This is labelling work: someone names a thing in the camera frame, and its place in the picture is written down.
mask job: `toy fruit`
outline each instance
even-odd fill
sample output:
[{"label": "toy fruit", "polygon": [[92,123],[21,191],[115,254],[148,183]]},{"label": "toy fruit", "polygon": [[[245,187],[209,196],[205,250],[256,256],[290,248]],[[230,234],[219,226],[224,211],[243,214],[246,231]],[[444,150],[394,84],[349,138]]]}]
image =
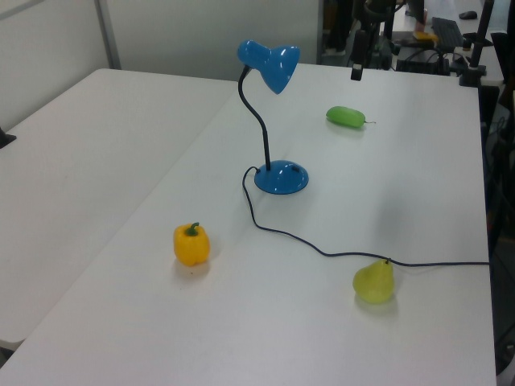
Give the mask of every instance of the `toy fruit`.
[{"label": "toy fruit", "polygon": [[392,263],[381,260],[360,269],[354,275],[352,286],[358,296],[368,303],[386,302],[395,287]]},{"label": "toy fruit", "polygon": [[204,263],[209,256],[209,238],[199,223],[177,227],[174,232],[174,252],[177,260],[187,266]]},{"label": "toy fruit", "polygon": [[344,106],[331,107],[325,116],[332,123],[356,129],[359,129],[364,123],[372,123],[365,121],[365,115],[361,111]]}]

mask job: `pear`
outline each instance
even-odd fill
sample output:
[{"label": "pear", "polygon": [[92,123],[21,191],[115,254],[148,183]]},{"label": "pear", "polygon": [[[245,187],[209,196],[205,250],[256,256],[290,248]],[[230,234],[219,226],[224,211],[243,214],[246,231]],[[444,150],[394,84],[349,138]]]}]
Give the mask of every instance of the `pear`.
[{"label": "pear", "polygon": [[380,260],[360,269],[354,275],[352,286],[358,296],[368,303],[386,302],[395,287],[392,263]]}]

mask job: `power cord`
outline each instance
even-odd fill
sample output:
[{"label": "power cord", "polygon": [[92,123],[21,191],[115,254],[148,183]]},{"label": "power cord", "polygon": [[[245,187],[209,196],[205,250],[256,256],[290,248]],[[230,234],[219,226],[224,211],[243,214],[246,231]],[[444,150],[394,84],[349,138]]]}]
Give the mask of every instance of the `power cord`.
[{"label": "power cord", "polygon": [[503,332],[503,333],[501,334],[501,336],[500,336],[500,337],[495,341],[495,343],[494,343],[494,347],[495,347],[495,348],[499,347],[499,345],[500,345],[501,343],[503,343],[503,341],[506,339],[506,337],[509,335],[509,333],[513,331],[513,329],[515,329],[515,323],[514,323],[514,324],[512,324],[510,327],[508,327],[508,328],[505,330],[505,332]]},{"label": "power cord", "polygon": [[[443,54],[440,50],[436,49],[436,48],[421,48],[420,50],[414,52],[413,54],[409,55],[407,58],[405,58],[403,61],[402,61],[402,65],[401,67],[399,68],[398,71],[405,71],[407,68],[408,68],[408,65],[409,63],[413,60],[413,58],[417,55],[420,55],[422,54],[423,52],[425,51],[434,51],[435,54],[439,55],[439,57]],[[426,64],[429,63],[429,60],[435,56],[435,54],[431,55],[429,57],[429,59],[427,60]]]},{"label": "power cord", "polygon": [[305,245],[308,245],[308,246],[312,247],[316,252],[318,252],[319,254],[321,254],[321,255],[323,255],[325,257],[343,257],[343,256],[375,257],[377,259],[387,260],[387,261],[389,261],[389,262],[391,262],[392,264],[395,264],[395,265],[400,265],[402,267],[411,267],[411,268],[414,268],[414,267],[453,266],[453,265],[490,265],[490,263],[487,262],[487,261],[444,261],[444,262],[439,262],[439,263],[402,263],[400,261],[396,261],[394,259],[391,259],[389,257],[384,257],[384,256],[378,255],[376,253],[367,253],[367,252],[326,253],[323,250],[321,250],[320,248],[318,248],[317,246],[315,246],[314,244],[310,243],[309,241],[304,240],[302,237],[296,236],[296,235],[294,235],[292,233],[289,233],[289,232],[286,232],[286,231],[281,231],[279,229],[263,227],[263,226],[259,225],[256,222],[256,216],[254,215],[254,209],[253,209],[252,201],[250,199],[249,192],[247,191],[247,187],[245,185],[245,180],[247,178],[247,175],[249,174],[249,172],[252,169],[255,169],[256,173],[263,173],[257,167],[251,166],[249,169],[247,169],[247,171],[243,175],[243,179],[241,180],[241,185],[243,186],[243,191],[245,192],[245,196],[247,198],[247,203],[249,204],[250,215],[252,217],[252,221],[254,222],[254,225],[257,228],[261,229],[262,231],[267,231],[267,232],[272,232],[272,233],[279,233],[281,235],[286,235],[286,236],[292,237],[292,238],[300,241],[301,243],[304,243]]},{"label": "power cord", "polygon": [[503,270],[505,271],[506,275],[509,277],[509,280],[512,282],[513,286],[515,286],[515,277],[513,277],[512,273],[510,272],[509,268],[506,266],[506,264],[502,261],[501,257],[499,256],[499,253],[494,252],[493,256],[497,258],[497,261],[502,265]]},{"label": "power cord", "polygon": [[430,60],[435,57],[435,55],[439,56],[439,52],[433,52],[431,55],[429,55],[429,58],[427,58],[427,60],[426,60],[426,66],[429,64]]},{"label": "power cord", "polygon": [[[499,121],[492,122],[491,125],[496,125],[495,131],[491,132],[487,136],[487,140],[493,135],[497,134],[496,136],[496,144],[499,145],[499,132],[502,131],[506,127],[507,121],[504,117],[501,117]],[[486,152],[486,144],[484,146],[481,146],[483,150],[483,159],[484,164],[486,166],[486,175],[484,178],[485,184],[492,184],[501,199],[501,201],[505,204],[506,208],[508,209],[508,212],[511,214],[511,216],[515,217],[515,208],[513,207],[513,204],[509,201],[509,199],[505,196],[505,193],[503,192],[503,189],[501,185],[494,179],[493,177],[493,165],[490,164],[490,161],[488,160],[488,155]]]}]

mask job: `white wall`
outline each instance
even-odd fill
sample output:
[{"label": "white wall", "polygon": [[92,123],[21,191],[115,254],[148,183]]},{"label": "white wall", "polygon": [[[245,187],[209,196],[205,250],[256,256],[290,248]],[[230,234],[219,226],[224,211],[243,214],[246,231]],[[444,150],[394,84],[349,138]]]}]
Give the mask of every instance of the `white wall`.
[{"label": "white wall", "polygon": [[237,80],[239,43],[293,44],[315,64],[322,0],[104,0],[124,70]]},{"label": "white wall", "polygon": [[45,0],[1,19],[0,127],[7,131],[108,67],[93,0]]}]

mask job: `yellow bell pepper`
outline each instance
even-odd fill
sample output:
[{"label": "yellow bell pepper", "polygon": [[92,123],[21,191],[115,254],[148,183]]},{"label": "yellow bell pepper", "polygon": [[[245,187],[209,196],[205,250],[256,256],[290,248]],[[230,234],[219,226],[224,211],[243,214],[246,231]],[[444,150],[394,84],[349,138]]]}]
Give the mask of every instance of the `yellow bell pepper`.
[{"label": "yellow bell pepper", "polygon": [[209,238],[199,223],[177,227],[174,232],[174,252],[177,260],[187,266],[204,263],[209,256]]}]

